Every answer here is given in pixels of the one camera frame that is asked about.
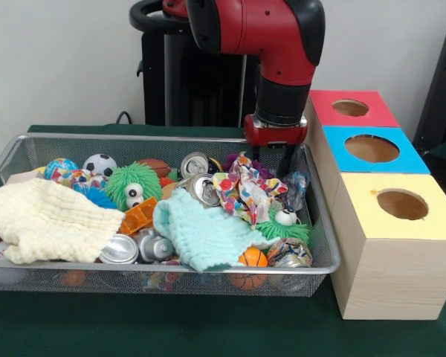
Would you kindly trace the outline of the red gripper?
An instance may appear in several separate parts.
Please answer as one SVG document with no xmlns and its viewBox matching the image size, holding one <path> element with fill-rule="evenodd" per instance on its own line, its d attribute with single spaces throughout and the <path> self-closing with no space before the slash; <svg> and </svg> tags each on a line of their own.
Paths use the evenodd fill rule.
<svg viewBox="0 0 446 357">
<path fill-rule="evenodd" d="M 280 162 L 280 175 L 286 176 L 291 166 L 294 145 L 304 142 L 308 123 L 304 115 L 295 126 L 273 126 L 260 121 L 255 115 L 246 115 L 244 134 L 251 146 L 287 145 Z M 260 148 L 253 147 L 253 160 L 260 160 Z"/>
</svg>

